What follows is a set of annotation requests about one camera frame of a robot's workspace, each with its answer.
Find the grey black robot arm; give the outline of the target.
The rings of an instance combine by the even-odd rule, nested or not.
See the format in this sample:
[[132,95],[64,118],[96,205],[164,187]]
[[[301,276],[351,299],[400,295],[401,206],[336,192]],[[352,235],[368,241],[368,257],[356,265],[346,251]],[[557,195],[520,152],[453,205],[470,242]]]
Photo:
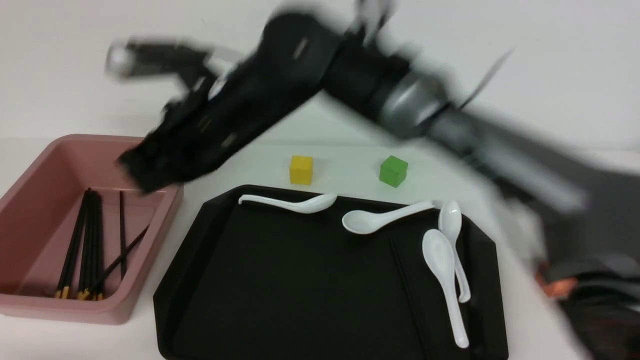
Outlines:
[[560,301],[594,360],[639,358],[639,176],[602,170],[466,110],[445,77],[386,54],[378,33],[389,5],[348,30],[313,9],[274,12],[258,45],[226,74],[208,68],[217,48],[184,41],[115,41],[105,70],[120,79],[176,75],[186,94],[169,101],[143,141],[119,156],[140,192],[183,185],[325,92],[400,141],[438,144],[483,175],[542,224],[547,284],[574,280]]

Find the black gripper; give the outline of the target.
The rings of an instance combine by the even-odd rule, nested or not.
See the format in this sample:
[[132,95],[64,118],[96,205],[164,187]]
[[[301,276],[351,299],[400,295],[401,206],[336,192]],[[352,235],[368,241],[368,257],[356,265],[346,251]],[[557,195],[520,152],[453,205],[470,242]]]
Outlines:
[[215,96],[192,91],[171,105],[118,165],[144,194],[212,173],[322,89],[344,40],[314,14],[277,14]]

